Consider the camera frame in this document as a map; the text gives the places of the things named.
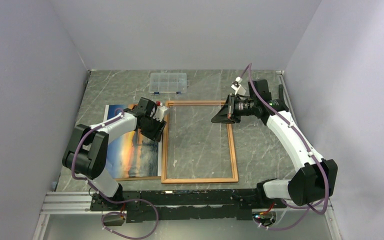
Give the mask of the sunset photo print board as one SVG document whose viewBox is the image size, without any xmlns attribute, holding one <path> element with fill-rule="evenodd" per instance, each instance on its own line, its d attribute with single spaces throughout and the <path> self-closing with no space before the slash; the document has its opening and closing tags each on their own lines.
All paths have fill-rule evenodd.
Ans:
<svg viewBox="0 0 384 240">
<path fill-rule="evenodd" d="M 117 181 L 158 180 L 162 174 L 162 144 L 134 130 L 108 145 L 106 169 Z"/>
</svg>

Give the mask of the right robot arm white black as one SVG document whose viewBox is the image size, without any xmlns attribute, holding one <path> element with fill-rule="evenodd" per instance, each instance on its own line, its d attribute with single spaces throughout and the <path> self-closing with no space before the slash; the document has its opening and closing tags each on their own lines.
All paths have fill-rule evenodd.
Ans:
<svg viewBox="0 0 384 240">
<path fill-rule="evenodd" d="M 333 195 L 338 165 L 325 159 L 303 135 L 285 103 L 283 86 L 278 87 L 277 99 L 272 98 L 265 79 L 248 82 L 249 95 L 237 77 L 231 85 L 234 93 L 228 95 L 212 123 L 238 124 L 243 116 L 260 119 L 278 138 L 288 153 L 295 175 L 291 179 L 269 179 L 256 186 L 255 202 L 262 208 L 274 199 L 292 201 L 295 205 L 308 206 L 327 200 Z"/>
</svg>

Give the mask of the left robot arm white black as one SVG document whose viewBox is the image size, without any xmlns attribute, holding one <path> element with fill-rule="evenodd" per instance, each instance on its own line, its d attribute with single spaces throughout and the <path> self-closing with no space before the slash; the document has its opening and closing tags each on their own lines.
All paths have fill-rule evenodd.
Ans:
<svg viewBox="0 0 384 240">
<path fill-rule="evenodd" d="M 106 169 L 109 144 L 132 131 L 160 142 L 167 113 L 168 108 L 162 103 L 142 97 L 136 106 L 117 110 L 115 116 L 103 122 L 78 124 L 70 136 L 62 165 L 70 170 L 73 179 L 96 190 L 110 210 L 117 210 L 123 204 L 123 187 Z"/>
</svg>

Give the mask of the wooden picture frame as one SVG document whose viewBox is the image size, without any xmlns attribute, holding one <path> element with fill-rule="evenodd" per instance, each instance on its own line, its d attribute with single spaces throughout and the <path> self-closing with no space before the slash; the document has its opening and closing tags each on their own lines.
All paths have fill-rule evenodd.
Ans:
<svg viewBox="0 0 384 240">
<path fill-rule="evenodd" d="M 169 100 L 164 119 L 162 184 L 237 183 L 239 173 L 231 125 L 210 123 L 222 100 Z"/>
</svg>

